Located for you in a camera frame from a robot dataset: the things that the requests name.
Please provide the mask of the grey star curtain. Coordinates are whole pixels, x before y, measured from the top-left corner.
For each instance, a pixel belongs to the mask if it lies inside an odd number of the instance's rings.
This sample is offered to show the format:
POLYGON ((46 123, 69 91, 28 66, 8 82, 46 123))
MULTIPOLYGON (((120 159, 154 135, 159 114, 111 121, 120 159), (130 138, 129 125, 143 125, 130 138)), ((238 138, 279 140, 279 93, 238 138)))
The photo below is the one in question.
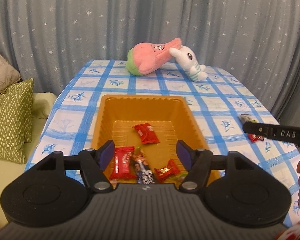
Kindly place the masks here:
POLYGON ((300 127, 300 0, 0 0, 0 53, 59 94, 90 59, 176 37, 300 127))

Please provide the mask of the red square snack packet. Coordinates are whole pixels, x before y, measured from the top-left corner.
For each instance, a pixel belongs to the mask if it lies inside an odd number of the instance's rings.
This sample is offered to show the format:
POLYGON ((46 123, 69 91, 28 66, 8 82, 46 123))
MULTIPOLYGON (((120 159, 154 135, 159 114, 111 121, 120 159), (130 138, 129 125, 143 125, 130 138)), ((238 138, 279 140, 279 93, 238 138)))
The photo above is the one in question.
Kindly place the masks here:
POLYGON ((134 146, 115 148, 114 167, 110 180, 136 179, 137 176, 130 171, 130 158, 134 153, 134 146))

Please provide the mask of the red festive candy packet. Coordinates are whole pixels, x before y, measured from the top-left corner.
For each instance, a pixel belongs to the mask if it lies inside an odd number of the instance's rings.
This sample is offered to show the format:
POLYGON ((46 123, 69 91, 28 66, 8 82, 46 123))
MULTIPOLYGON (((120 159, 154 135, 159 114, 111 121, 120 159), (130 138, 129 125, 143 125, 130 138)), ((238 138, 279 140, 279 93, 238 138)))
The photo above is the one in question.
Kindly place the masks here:
POLYGON ((170 159, 166 166, 154 169, 155 175, 160 183, 163 183, 168 177, 176 176, 180 173, 179 168, 173 159, 170 159))

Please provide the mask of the pink peach plush toy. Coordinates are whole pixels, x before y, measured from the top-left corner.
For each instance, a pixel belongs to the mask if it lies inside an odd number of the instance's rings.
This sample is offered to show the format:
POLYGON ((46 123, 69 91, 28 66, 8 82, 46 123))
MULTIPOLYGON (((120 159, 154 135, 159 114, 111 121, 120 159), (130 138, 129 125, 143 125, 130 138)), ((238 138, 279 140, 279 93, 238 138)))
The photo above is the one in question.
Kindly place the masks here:
POLYGON ((179 37, 161 44, 139 43, 128 52, 126 70, 135 76, 151 74, 172 58, 171 48, 180 49, 181 45, 179 37))

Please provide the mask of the light green sofa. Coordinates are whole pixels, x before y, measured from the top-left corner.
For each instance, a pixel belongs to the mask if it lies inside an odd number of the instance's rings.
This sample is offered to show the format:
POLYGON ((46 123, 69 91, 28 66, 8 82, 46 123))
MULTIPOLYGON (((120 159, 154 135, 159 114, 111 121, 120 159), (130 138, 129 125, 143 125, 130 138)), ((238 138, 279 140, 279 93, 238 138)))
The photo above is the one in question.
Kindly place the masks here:
MULTIPOLYGON (((38 145, 47 118, 51 112, 57 96, 53 93, 35 93, 32 106, 32 141, 24 144, 26 158, 29 159, 38 145)), ((16 164, 0 159, 0 196, 3 189, 25 170, 24 164, 16 164)), ((7 219, 0 206, 0 228, 7 224, 7 219)))

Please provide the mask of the dark red chocolate wrapper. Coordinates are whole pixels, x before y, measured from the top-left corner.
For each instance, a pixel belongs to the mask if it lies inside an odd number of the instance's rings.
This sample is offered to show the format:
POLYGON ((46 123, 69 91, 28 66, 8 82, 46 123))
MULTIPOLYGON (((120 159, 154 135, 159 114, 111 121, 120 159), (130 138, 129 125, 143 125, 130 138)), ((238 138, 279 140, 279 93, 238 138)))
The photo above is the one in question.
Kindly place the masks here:
POLYGON ((255 143, 257 141, 264 141, 264 137, 261 135, 248 134, 248 138, 252 143, 255 143))

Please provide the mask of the orange plastic bin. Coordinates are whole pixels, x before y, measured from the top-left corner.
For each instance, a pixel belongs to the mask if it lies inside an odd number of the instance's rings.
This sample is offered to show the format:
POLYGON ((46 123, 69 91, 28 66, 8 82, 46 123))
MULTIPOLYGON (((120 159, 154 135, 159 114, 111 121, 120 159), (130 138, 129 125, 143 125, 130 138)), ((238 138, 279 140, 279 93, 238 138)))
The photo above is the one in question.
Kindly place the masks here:
POLYGON ((187 172, 177 157, 179 140, 192 149, 208 145, 186 101, 181 96, 102 96, 91 146, 98 149, 108 140, 116 148, 133 146, 142 152, 155 176, 172 160, 179 173, 165 183, 179 185, 187 172))

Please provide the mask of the green-edged chicken snack packet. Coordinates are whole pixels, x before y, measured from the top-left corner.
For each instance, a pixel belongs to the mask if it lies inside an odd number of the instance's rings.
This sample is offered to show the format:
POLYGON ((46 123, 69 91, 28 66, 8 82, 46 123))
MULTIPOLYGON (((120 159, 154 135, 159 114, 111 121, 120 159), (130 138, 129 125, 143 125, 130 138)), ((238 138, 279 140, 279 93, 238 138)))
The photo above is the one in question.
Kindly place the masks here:
POLYGON ((130 163, 136 173, 138 184, 155 184, 156 178, 141 147, 135 147, 130 163))

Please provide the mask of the white bunny plush toy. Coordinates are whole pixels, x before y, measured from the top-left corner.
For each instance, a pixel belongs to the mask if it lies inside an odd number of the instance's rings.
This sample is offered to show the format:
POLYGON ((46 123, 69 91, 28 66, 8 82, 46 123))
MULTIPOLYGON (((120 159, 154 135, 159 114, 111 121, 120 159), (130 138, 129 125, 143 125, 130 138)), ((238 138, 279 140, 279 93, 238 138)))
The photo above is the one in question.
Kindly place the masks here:
POLYGON ((199 64, 195 53, 189 47, 170 48, 169 53, 175 58, 191 81, 204 81, 208 77, 208 74, 205 72, 206 65, 199 64))

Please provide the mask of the grey printed snack packet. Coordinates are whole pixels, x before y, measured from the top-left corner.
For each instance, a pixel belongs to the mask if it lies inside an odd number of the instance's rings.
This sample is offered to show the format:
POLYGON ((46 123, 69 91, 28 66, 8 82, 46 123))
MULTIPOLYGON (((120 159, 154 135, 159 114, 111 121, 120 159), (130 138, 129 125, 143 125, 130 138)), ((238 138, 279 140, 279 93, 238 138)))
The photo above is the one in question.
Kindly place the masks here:
POLYGON ((257 122, 257 120, 254 119, 254 118, 253 118, 251 115, 249 115, 249 114, 240 114, 240 115, 238 116, 238 118, 239 118, 241 124, 244 124, 244 123, 246 123, 246 122, 257 122))

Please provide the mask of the blue checked tablecloth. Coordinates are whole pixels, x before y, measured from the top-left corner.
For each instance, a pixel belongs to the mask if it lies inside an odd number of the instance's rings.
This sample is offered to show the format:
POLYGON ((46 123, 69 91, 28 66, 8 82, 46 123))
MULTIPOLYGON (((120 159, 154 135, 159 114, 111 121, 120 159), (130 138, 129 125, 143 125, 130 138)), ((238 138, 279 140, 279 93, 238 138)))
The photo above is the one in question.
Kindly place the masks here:
POLYGON ((186 101, 214 153, 241 152, 289 189, 292 205, 285 224, 291 226, 299 222, 296 166, 300 153, 297 148, 288 142, 269 139, 252 143, 243 133, 238 116, 249 114, 266 124, 275 124, 276 119, 230 73, 217 67, 207 67, 206 72, 205 81, 192 82, 174 63, 166 63, 148 76, 134 76, 126 70, 123 61, 87 62, 55 101, 26 168, 55 150, 73 155, 89 147, 104 95, 178 95, 186 101))

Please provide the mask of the green zigzag cushion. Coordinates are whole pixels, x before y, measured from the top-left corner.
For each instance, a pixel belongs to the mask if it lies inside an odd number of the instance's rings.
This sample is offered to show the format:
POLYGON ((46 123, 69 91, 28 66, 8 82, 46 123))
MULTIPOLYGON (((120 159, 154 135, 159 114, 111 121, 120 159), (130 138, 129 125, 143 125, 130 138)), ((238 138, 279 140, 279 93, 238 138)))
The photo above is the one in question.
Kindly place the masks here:
POLYGON ((33 79, 10 85, 0 95, 0 159, 26 163, 24 144, 32 140, 33 79))

